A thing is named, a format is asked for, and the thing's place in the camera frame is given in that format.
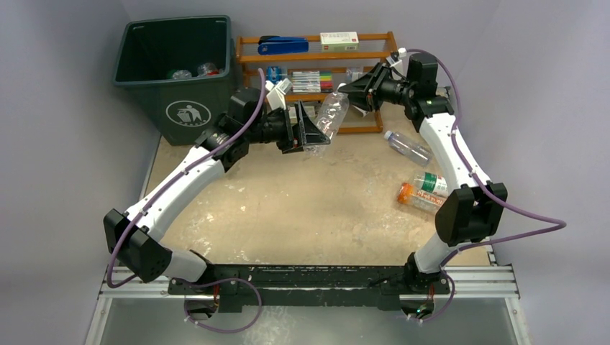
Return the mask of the clear unlabelled bottle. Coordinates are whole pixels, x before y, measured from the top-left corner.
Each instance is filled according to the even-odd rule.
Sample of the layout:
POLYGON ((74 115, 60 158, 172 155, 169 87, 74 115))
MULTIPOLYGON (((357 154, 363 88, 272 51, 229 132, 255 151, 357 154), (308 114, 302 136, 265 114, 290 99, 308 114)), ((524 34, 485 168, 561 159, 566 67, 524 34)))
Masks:
POLYGON ((327 144, 306 147, 305 153, 312 157, 321 157, 324 155, 338 133, 349 107, 350 101, 346 93, 336 91, 325 98, 317 115, 316 126, 327 136, 329 142, 327 144))

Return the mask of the clear bottle white cap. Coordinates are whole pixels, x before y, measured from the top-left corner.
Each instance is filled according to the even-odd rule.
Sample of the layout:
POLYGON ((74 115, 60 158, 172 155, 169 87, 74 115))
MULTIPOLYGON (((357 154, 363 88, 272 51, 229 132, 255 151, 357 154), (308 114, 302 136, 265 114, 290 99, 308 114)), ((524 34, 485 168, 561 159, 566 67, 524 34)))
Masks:
POLYGON ((432 153, 400 132, 386 131, 384 139, 393 150, 409 158, 421 167, 426 167, 432 160, 432 153))

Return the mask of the orange drink bottle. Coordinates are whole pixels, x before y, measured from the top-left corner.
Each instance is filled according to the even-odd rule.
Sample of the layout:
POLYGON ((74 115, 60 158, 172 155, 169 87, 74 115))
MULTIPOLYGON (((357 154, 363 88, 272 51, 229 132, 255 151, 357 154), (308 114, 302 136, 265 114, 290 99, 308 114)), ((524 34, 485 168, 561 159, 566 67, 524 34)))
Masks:
POLYGON ((397 195, 397 201, 400 204, 411 206, 431 214, 438 212, 445 203, 443 197, 416 188, 410 183, 401 184, 401 189, 397 195))

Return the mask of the green white label bottle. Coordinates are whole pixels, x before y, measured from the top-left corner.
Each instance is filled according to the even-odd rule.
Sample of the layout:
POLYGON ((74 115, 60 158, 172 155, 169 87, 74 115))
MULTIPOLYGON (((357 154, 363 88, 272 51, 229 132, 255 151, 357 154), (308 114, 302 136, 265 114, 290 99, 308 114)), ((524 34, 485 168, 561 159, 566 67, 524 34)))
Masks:
POLYGON ((431 172, 418 172, 414 175, 414 186, 427 193, 446 198, 449 196, 447 181, 440 175, 431 172))

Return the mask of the red label bottle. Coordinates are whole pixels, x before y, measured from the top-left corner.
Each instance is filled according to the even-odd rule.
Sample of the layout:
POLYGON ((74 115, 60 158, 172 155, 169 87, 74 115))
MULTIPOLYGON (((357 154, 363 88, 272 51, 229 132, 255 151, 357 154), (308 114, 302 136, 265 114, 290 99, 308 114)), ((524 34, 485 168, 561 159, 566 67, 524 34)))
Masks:
POLYGON ((209 76, 219 75, 223 72, 221 68, 218 68, 214 63, 203 63, 197 67, 197 77, 205 78, 209 76))

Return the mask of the green tinted bottle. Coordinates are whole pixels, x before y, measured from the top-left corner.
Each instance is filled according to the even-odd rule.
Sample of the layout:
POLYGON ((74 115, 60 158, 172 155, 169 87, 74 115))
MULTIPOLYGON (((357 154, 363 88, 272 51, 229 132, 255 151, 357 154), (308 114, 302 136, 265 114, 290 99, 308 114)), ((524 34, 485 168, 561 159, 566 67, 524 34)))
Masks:
POLYGON ((167 73, 167 79, 171 80, 181 80, 192 77, 192 73, 189 70, 170 70, 167 73))

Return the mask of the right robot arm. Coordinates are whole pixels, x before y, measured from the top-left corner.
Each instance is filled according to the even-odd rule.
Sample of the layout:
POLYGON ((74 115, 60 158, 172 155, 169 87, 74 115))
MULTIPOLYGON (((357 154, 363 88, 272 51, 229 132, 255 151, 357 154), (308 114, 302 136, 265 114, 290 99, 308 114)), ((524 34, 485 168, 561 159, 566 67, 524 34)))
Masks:
POLYGON ((494 235, 508 191, 494 183, 476 165, 458 129, 451 102, 437 95, 437 74, 443 64, 423 50, 412 50, 405 75, 390 63, 378 63, 362 77, 339 88, 350 102, 366 110, 382 104, 403 106, 406 118, 430 147, 449 190, 448 199, 435 214, 436 229, 427 243, 406 263, 405 286, 420 293, 432 283, 450 259, 467 244, 494 235))

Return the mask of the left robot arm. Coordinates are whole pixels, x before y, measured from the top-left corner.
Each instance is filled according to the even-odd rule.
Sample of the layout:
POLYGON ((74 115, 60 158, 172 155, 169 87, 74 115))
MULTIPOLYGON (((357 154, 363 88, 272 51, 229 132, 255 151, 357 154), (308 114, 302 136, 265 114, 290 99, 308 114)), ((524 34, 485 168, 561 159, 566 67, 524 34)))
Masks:
POLYGON ((211 262, 193 251, 164 247, 160 241, 182 210, 248 154, 251 144, 276 144, 283 154, 328 145, 330 138, 307 116, 302 102, 294 105, 297 120, 291 123, 285 106, 265 107, 265 90, 242 88, 228 103, 216 124, 196 139, 181 163, 148 195, 126 211, 110 210, 103 219, 111 261, 106 283, 111 288, 116 262, 147 283, 160 276, 185 280, 198 294, 214 287, 211 262))

